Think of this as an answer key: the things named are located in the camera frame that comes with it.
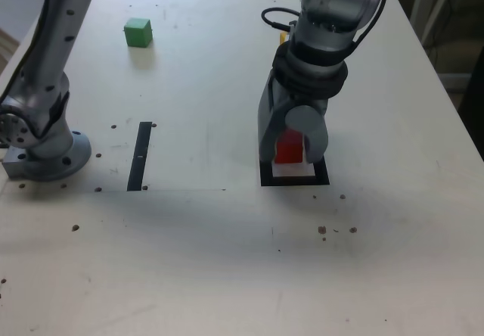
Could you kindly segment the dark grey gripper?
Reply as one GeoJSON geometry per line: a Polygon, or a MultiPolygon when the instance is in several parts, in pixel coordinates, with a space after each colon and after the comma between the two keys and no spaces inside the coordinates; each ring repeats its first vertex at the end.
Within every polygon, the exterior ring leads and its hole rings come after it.
{"type": "Polygon", "coordinates": [[[286,124],[289,129],[303,135],[306,161],[319,162],[328,146],[323,115],[327,113],[327,104],[328,100],[317,100],[287,89],[271,71],[270,82],[266,83],[258,108],[259,159],[273,161],[276,141],[286,124]],[[296,107],[287,112],[290,104],[296,107]]]}

